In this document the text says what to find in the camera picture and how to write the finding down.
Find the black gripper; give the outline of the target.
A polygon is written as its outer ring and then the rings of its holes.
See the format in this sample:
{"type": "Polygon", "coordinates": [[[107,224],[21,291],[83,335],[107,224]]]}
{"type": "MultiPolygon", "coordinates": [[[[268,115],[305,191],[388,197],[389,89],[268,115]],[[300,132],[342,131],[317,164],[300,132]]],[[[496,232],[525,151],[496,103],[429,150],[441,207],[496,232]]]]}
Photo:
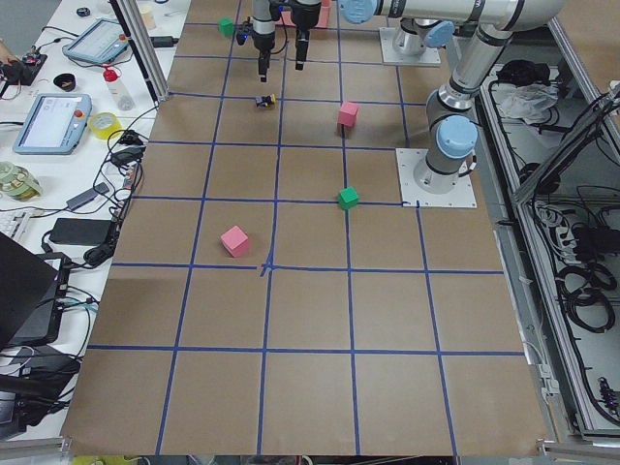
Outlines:
{"type": "Polygon", "coordinates": [[[253,0],[251,15],[236,26],[235,39],[240,46],[243,46],[249,38],[259,51],[260,82],[267,82],[269,52],[275,47],[275,21],[271,15],[269,0],[253,0]]]}
{"type": "Polygon", "coordinates": [[[319,23],[322,2],[320,0],[278,1],[277,9],[287,25],[294,25],[295,30],[295,69],[302,71],[307,59],[310,32],[319,23]]]}

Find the green cube near arm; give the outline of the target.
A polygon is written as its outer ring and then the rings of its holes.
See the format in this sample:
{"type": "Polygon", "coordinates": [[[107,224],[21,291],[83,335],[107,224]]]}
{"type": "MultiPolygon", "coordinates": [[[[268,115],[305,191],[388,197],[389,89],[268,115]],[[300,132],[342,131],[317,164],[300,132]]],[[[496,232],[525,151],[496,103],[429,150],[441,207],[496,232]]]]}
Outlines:
{"type": "Polygon", "coordinates": [[[349,210],[359,202],[359,194],[353,186],[348,186],[339,191],[338,204],[342,210],[349,210]]]}

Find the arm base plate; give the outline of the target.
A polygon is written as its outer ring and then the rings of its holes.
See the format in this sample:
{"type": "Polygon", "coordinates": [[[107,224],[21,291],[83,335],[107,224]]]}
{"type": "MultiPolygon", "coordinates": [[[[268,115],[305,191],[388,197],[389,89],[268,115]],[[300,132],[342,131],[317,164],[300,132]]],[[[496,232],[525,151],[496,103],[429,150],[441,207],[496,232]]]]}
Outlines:
{"type": "Polygon", "coordinates": [[[419,35],[400,27],[382,27],[379,34],[385,65],[435,68],[441,65],[438,49],[426,46],[419,35]]]}
{"type": "Polygon", "coordinates": [[[457,173],[443,175],[426,164],[427,149],[396,148],[401,204],[406,207],[477,208],[472,180],[462,161],[457,173]]]}

